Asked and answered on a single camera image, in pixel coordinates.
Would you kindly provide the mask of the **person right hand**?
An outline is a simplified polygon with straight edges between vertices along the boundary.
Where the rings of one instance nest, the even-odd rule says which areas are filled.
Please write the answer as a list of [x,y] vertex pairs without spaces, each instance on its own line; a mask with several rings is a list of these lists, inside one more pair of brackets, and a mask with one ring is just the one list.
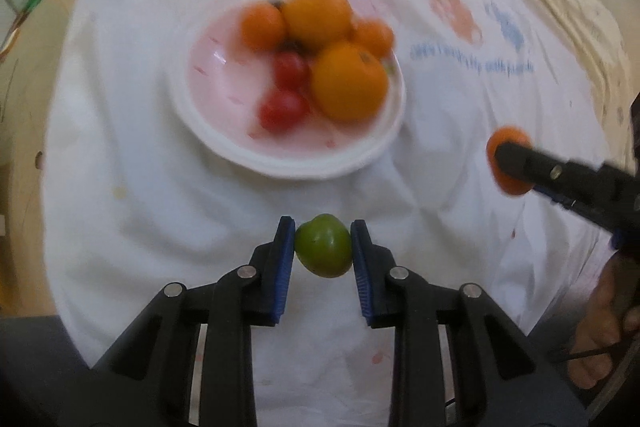
[[[614,313],[612,303],[616,295],[615,277],[620,273],[620,258],[612,257],[604,266],[597,286],[587,303],[586,314],[576,327],[574,345],[570,352],[603,349],[620,341],[620,335],[639,330],[639,308],[631,308],[624,321]],[[591,389],[612,372],[611,355],[593,355],[567,363],[568,377],[579,389]]]

